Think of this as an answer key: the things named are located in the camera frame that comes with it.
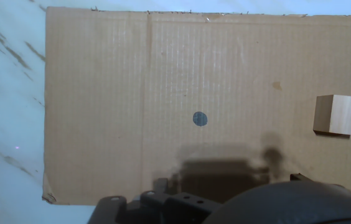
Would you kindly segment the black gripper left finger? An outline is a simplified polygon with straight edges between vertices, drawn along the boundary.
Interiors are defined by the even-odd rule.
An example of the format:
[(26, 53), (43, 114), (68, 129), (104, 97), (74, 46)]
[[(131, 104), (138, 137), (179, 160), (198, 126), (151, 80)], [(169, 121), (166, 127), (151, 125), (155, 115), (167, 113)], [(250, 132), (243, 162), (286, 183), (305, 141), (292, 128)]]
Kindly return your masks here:
[(128, 202), (123, 196), (102, 198), (88, 224), (203, 223), (222, 205), (188, 193), (168, 193), (168, 179), (160, 178), (152, 190)]

